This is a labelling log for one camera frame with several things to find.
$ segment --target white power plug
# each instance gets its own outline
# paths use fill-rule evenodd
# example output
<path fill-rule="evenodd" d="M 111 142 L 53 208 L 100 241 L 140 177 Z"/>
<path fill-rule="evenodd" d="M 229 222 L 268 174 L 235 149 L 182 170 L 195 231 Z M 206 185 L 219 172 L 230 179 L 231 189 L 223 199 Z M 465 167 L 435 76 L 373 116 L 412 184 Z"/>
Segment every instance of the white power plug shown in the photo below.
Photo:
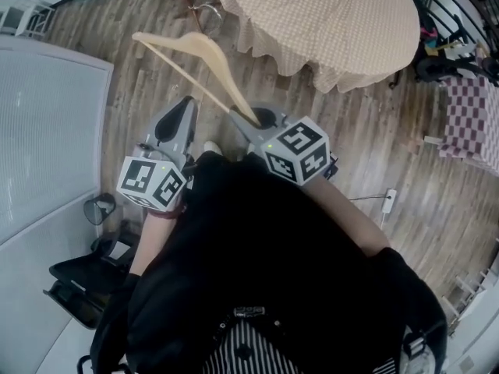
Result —
<path fill-rule="evenodd" d="M 388 189 L 387 195 L 384 197 L 383 206 L 381 207 L 381 212 L 390 213 L 393 203 L 395 202 L 395 197 L 397 196 L 396 189 Z"/>

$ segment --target person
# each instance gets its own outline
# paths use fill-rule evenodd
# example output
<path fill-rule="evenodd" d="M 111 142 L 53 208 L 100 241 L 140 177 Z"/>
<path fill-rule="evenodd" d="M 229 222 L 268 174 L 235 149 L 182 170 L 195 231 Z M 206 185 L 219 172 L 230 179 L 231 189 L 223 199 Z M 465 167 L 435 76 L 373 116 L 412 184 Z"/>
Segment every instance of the person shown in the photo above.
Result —
<path fill-rule="evenodd" d="M 139 374 L 403 372 L 408 333 L 439 372 L 437 299 L 326 178 L 300 188 L 208 142 L 179 206 L 147 215 L 95 333 L 95 374 L 124 354 Z"/>

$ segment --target black shirt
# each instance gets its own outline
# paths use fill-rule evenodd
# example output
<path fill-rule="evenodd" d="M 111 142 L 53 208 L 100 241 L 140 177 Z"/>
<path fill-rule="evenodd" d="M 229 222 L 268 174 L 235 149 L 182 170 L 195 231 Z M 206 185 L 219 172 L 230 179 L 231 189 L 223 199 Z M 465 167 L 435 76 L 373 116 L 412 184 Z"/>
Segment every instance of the black shirt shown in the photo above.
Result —
<path fill-rule="evenodd" d="M 140 374 L 201 372 L 239 306 L 265 307 L 253 326 L 305 374 L 372 372 L 398 358 L 406 326 L 444 319 L 397 252 L 365 257 L 299 188 L 251 159 L 205 154 L 198 164 L 165 248 L 104 312 L 91 353 L 97 374 L 123 352 Z M 445 328 L 430 335 L 437 366 L 445 339 Z"/>

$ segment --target shoe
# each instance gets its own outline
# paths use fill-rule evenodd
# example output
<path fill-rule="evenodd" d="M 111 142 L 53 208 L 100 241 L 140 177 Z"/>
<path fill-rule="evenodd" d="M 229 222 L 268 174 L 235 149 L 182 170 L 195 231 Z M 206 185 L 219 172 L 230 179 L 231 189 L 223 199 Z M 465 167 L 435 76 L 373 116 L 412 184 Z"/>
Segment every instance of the shoe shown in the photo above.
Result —
<path fill-rule="evenodd" d="M 218 155 L 224 155 L 221 153 L 221 149 L 220 147 L 214 143 L 213 141 L 207 141 L 204 145 L 203 145 L 203 152 L 207 152 L 207 151 L 213 151 L 214 153 L 217 153 Z"/>

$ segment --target wooden hanger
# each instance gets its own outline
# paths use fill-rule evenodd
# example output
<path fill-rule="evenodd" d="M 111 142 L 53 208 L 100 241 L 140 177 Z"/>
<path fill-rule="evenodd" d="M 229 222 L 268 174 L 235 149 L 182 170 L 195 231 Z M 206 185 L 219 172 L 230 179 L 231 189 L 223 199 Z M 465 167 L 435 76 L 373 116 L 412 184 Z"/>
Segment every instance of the wooden hanger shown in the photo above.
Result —
<path fill-rule="evenodd" d="M 258 118 L 254 114 L 250 105 L 235 85 L 224 52 L 218 47 L 218 44 L 212 41 L 208 36 L 197 32 L 191 32 L 178 39 L 172 39 L 170 37 L 162 37 L 155 34 L 136 32 L 132 35 L 132 39 L 139 41 L 152 50 L 152 52 L 158 55 L 163 61 L 167 62 L 176 71 L 185 76 L 192 84 L 198 86 L 209 98 L 211 98 L 211 100 L 213 100 L 216 105 L 228 113 L 229 108 L 225 104 L 220 102 L 212 93 L 210 93 L 186 71 L 180 68 L 180 66 L 176 65 L 170 58 L 166 57 L 158 49 L 153 47 L 153 44 L 202 58 L 220 81 L 228 95 L 231 96 L 231 99 L 234 101 L 241 113 L 244 114 L 249 120 L 253 121 L 256 125 L 260 126 L 260 121 L 258 121 Z"/>

